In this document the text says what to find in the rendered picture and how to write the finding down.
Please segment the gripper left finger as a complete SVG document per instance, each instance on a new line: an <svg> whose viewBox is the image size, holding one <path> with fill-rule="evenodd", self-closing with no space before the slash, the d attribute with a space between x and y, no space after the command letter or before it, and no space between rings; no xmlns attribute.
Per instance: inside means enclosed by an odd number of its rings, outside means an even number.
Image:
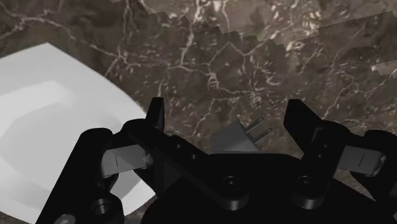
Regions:
<svg viewBox="0 0 397 224"><path fill-rule="evenodd" d="M121 200L104 183L125 171L137 171L157 195L182 179L222 210L247 204L249 190L238 172L219 169L219 162L210 163L208 154L168 136L164 127L164 100L154 97L145 118L127 121L116 134L84 131L35 224L129 224Z"/></svg>

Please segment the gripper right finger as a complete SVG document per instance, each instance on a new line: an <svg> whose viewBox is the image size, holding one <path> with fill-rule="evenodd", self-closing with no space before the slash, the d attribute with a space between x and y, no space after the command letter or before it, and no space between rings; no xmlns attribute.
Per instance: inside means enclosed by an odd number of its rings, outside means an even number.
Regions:
<svg viewBox="0 0 397 224"><path fill-rule="evenodd" d="M363 136L323 120L300 99L290 99L284 128L303 151L293 202L302 209L323 207L337 169L349 171L386 214L397 214L397 135L368 130Z"/></svg>

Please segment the grey plug adapter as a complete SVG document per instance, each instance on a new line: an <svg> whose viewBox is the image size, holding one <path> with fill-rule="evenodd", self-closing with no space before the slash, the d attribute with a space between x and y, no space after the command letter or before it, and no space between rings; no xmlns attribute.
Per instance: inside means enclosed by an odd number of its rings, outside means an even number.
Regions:
<svg viewBox="0 0 397 224"><path fill-rule="evenodd" d="M215 132L210 140L213 153L259 153L258 143L266 138L273 129L267 125L263 117L259 117L248 126L239 120Z"/></svg>

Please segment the white square plate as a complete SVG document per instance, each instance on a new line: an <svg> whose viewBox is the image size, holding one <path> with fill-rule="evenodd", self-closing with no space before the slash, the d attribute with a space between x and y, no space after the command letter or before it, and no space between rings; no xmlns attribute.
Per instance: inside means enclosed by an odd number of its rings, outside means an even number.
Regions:
<svg viewBox="0 0 397 224"><path fill-rule="evenodd" d="M0 59L0 212L34 224L80 134L145 112L50 43Z"/></svg>

